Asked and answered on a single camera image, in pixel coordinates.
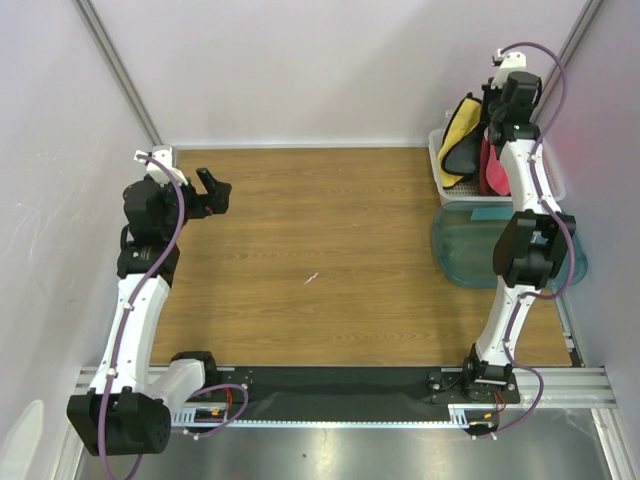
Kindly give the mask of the yellow and black towel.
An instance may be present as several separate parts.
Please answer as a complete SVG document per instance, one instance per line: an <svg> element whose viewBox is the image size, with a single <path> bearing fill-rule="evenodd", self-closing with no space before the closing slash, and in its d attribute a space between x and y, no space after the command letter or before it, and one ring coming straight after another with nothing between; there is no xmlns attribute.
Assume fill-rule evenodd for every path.
<svg viewBox="0 0 640 480"><path fill-rule="evenodd" d="M481 101L469 92L449 119L437 155L440 180L446 190L474 179L480 172L484 135L481 113Z"/></svg>

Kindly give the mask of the pink and black towel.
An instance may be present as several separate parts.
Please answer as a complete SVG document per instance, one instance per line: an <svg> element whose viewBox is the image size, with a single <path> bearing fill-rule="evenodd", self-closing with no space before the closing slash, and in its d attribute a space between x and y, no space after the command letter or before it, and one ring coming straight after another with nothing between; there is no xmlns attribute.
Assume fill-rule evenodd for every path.
<svg viewBox="0 0 640 480"><path fill-rule="evenodd" d="M495 146L489 142L487 133L484 133L481 144L479 184L484 196L511 195L506 171L498 160Z"/></svg>

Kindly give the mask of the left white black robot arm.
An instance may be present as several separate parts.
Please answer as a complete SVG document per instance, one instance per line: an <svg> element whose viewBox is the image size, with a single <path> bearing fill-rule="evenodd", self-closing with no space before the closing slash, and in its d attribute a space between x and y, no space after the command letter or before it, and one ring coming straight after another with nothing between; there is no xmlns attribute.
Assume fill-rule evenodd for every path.
<svg viewBox="0 0 640 480"><path fill-rule="evenodd" d="M206 168L196 174L202 193L188 179L172 185L152 175L123 192L127 223L120 236L114 321L87 393L67 404L67 417L93 456L163 452L172 415L192 395L208 400L219 391L221 375L209 351L180 352L157 380L149 378L159 316L180 256L176 227L229 207L231 185Z"/></svg>

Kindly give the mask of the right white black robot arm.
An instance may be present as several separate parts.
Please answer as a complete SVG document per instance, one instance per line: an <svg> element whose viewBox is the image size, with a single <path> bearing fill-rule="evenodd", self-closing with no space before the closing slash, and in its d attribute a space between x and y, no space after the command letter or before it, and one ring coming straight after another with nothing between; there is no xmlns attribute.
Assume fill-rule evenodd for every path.
<svg viewBox="0 0 640 480"><path fill-rule="evenodd" d="M542 135L531 120L541 90L541 79L525 71L485 88L488 142L506 172L514 213L494 247L496 297L460 377L461 392L472 402L493 402L514 387L515 349L528 312L562 264L575 262L576 220L551 192Z"/></svg>

